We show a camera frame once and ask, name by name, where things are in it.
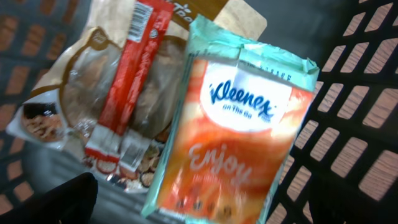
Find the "brand logo on snack bag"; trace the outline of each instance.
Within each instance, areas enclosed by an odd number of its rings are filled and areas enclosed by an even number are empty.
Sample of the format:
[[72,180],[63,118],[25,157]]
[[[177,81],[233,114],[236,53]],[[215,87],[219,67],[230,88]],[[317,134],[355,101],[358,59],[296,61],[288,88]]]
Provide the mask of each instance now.
[[200,101],[215,123],[235,131],[263,131],[279,123],[292,88],[236,67],[210,64]]

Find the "black plastic basket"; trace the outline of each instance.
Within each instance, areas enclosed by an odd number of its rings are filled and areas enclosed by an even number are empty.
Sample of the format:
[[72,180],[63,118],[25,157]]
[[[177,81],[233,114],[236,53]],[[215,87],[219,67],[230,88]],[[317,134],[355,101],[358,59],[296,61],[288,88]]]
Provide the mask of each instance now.
[[[323,68],[267,222],[398,223],[398,2],[246,2],[267,19],[260,41]],[[8,136],[4,128],[40,75],[77,40],[89,6],[83,0],[0,0],[0,212],[86,171],[68,154]],[[377,16],[380,9],[383,18]],[[9,18],[14,21],[6,27]],[[369,27],[375,18],[380,26]],[[42,32],[31,34],[36,25]],[[4,29],[13,30],[12,42],[5,42]],[[30,49],[36,53],[24,54],[36,41],[41,47]],[[380,46],[390,55],[374,59],[386,54]],[[389,106],[380,106],[386,95]],[[92,222],[178,223],[158,213],[145,220],[139,215],[145,195],[126,195],[102,180],[98,184]]]

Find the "white label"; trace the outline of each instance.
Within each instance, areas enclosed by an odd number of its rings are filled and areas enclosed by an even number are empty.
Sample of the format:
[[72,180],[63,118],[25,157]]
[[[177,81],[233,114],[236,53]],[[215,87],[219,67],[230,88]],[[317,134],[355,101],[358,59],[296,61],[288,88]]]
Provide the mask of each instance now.
[[129,40],[135,41],[137,43],[141,41],[142,35],[145,32],[145,28],[153,10],[153,7],[147,6],[141,2],[136,2],[130,22],[129,35],[127,37]]
[[235,131],[263,131],[278,124],[292,87],[237,67],[210,62],[200,92],[206,115]]

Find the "brown floor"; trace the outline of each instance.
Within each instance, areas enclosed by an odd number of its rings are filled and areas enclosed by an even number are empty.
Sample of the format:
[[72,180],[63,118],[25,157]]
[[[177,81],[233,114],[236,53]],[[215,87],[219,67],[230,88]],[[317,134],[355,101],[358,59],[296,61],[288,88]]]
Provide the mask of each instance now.
[[[46,4],[40,7],[40,10],[44,14],[48,14],[50,9],[53,7],[51,4],[54,4],[55,0],[46,0],[43,1]],[[74,10],[74,5],[71,5],[70,10]],[[379,27],[380,23],[383,21],[384,16],[387,14],[391,4],[382,6],[376,12],[374,18],[369,23],[366,31],[375,30]],[[360,14],[353,18],[351,24],[347,28],[345,35],[351,35],[356,27],[358,26],[359,22],[361,21],[364,15]],[[70,20],[69,17],[65,17],[64,20],[67,22]],[[11,43],[12,38],[14,37],[14,32],[17,27],[17,19],[12,17],[0,17],[0,50],[4,50],[7,46]],[[43,28],[39,26],[31,27],[29,32],[29,36],[27,41],[24,43],[23,46],[23,53],[26,55],[35,55],[39,48],[40,43],[43,40],[43,36],[45,35],[45,31]],[[47,55],[49,59],[55,59],[58,57],[60,50],[63,47],[65,42],[65,36],[59,34],[55,39],[53,46]],[[398,44],[398,39],[391,39],[385,40],[380,48],[377,50],[374,58],[369,63],[368,67],[365,70],[365,73],[377,73],[381,70],[384,63],[388,59],[389,55],[395,49],[396,45]],[[351,55],[349,56],[348,60],[346,61],[345,65],[341,69],[342,72],[352,72],[354,66],[359,61],[360,57],[362,56],[364,50],[367,47],[367,43],[358,44]],[[340,54],[342,53],[344,47],[337,47],[329,60],[327,61],[326,65],[323,67],[323,71],[330,71],[336,61],[338,60]],[[16,67],[13,71],[11,81],[8,84],[8,88],[6,90],[6,94],[18,94],[22,91],[24,83],[27,78],[27,74],[29,72],[29,68],[27,67]],[[323,99],[321,105],[319,106],[320,111],[328,111],[330,106],[333,104],[334,100],[338,96],[339,92],[341,91],[343,84],[334,84],[329,89],[328,94]],[[322,87],[322,83],[317,83],[317,91]],[[357,86],[350,96],[348,97],[346,103],[340,109],[338,116],[342,118],[350,118],[352,114],[357,109],[358,105],[360,104],[361,100],[364,98],[366,92],[368,91],[368,87],[366,86]],[[375,128],[379,128],[384,120],[389,116],[389,113],[398,103],[398,90],[386,89],[383,91],[382,95],[379,97],[379,100],[373,106],[372,110],[369,112],[363,123],[365,125],[369,125]],[[6,125],[11,120],[12,115],[16,110],[15,105],[4,105],[0,107],[0,131],[4,131]],[[305,125],[304,130],[300,133],[298,139],[295,142],[295,145],[299,148],[303,148],[309,137],[311,136],[312,132],[315,130],[317,123],[314,121],[308,122]],[[337,138],[339,132],[332,128],[328,128],[323,136],[320,138],[318,143],[315,145],[314,149],[311,152],[311,156],[320,161],[322,157],[326,154],[328,148],[331,146],[333,141]],[[15,139],[12,145],[12,149],[10,154],[19,152],[23,147],[23,140]],[[351,138],[347,145],[344,147],[341,154],[337,157],[336,161],[333,163],[331,170],[336,172],[338,175],[345,177],[345,175],[349,172],[352,168],[356,160],[359,158],[361,153],[366,148],[367,143],[362,139]],[[2,140],[0,139],[0,150],[2,148]],[[292,165],[294,158],[289,156],[287,164],[284,168],[284,173],[282,174],[282,178],[280,182],[282,182],[285,174],[289,170],[290,166]],[[21,162],[17,161],[9,165],[7,168],[7,175],[10,180],[18,177],[22,174],[22,167]],[[302,167],[298,174],[296,175],[294,181],[291,183],[287,193],[292,200],[297,199],[301,190],[303,189],[304,185],[307,183],[308,179],[311,176],[311,172]],[[377,162],[373,165],[371,170],[365,176],[363,181],[358,186],[364,193],[368,194],[370,197],[374,198],[375,200],[379,200],[382,198],[384,193],[388,190],[390,185],[398,176],[398,155],[394,154],[390,151],[384,151],[384,153],[380,156]],[[18,187],[14,189],[16,195],[19,197],[21,201],[26,200],[29,198],[33,191],[28,185],[27,182],[22,183]],[[12,205],[7,201],[7,198],[4,195],[0,194],[0,214],[9,211],[12,209]],[[311,219],[311,215],[309,212],[308,203],[303,208],[303,213]],[[280,223],[284,217],[286,216],[286,210],[282,205],[279,205],[275,212],[271,215],[269,221],[267,223]]]

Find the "white barcode label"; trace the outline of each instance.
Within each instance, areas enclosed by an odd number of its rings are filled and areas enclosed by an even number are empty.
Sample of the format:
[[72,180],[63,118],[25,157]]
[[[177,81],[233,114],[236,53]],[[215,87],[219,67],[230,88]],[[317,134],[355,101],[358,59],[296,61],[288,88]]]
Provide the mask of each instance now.
[[129,35],[127,37],[129,40],[138,43],[141,41],[142,35],[145,31],[145,27],[147,26],[148,20],[153,10],[153,7],[147,6],[140,2],[136,2],[136,7],[134,8],[134,12],[132,14],[132,19],[130,22]]

